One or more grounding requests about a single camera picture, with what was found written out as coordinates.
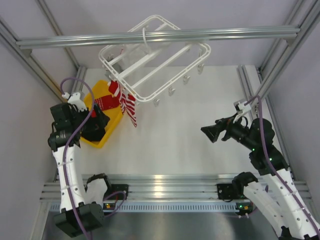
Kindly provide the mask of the white plastic clip hanger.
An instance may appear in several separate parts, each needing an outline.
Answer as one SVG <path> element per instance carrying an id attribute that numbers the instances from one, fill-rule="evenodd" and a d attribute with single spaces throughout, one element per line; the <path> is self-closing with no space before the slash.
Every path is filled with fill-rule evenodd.
<path id="1" fill-rule="evenodd" d="M 178 26 L 160 15 L 147 17 L 129 30 L 138 35 L 137 43 L 124 42 L 119 54 L 116 54 L 116 46 L 110 44 L 99 51 L 98 58 L 107 77 L 119 83 L 138 103 L 157 105 L 162 93 L 173 95 L 174 84 L 178 80 L 187 84 L 191 70 L 202 74 L 204 62 L 211 54 L 207 43 L 195 40 L 153 42 L 150 37 L 152 31 L 178 30 Z"/>

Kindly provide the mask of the red white striped sock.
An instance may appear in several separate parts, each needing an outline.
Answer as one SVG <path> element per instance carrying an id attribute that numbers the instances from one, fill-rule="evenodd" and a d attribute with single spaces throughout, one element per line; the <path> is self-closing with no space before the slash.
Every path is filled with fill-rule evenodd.
<path id="1" fill-rule="evenodd" d="M 137 127 L 137 116 L 136 116 L 136 99 L 130 93 L 126 93 L 124 88 L 119 84 L 118 81 L 111 80 L 107 83 L 108 91 L 118 99 L 122 114 L 126 113 L 133 126 Z"/>

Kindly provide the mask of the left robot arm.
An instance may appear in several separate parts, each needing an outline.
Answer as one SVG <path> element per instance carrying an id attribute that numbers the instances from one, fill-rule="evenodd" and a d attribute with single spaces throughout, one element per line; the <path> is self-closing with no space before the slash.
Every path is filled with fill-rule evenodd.
<path id="1" fill-rule="evenodd" d="M 81 110 L 76 104 L 61 103 L 50 112 L 54 121 L 47 142 L 57 164 L 61 195 L 54 222 L 69 237 L 84 235 L 90 240 L 89 233 L 102 226 L 103 201 L 113 194 L 113 186 L 105 173 L 83 181 L 77 165 L 82 156 L 80 138 L 101 139 L 110 119 L 97 104 Z"/>

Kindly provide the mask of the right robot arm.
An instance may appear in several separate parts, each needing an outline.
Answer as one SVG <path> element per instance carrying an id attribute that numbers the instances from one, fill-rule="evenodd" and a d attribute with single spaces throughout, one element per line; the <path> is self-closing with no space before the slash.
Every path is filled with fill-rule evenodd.
<path id="1" fill-rule="evenodd" d="M 263 214 L 280 240 L 318 240 L 320 224 L 304 203 L 291 177 L 289 166 L 274 146 L 272 124 L 256 118 L 251 125 L 242 125 L 235 116 L 221 118 L 214 125 L 200 129 L 212 143 L 233 139 L 250 150 L 253 167 L 267 184 L 270 196 L 258 178 L 251 172 L 242 172 L 232 180 L 233 192 L 238 198 L 249 199 Z"/>

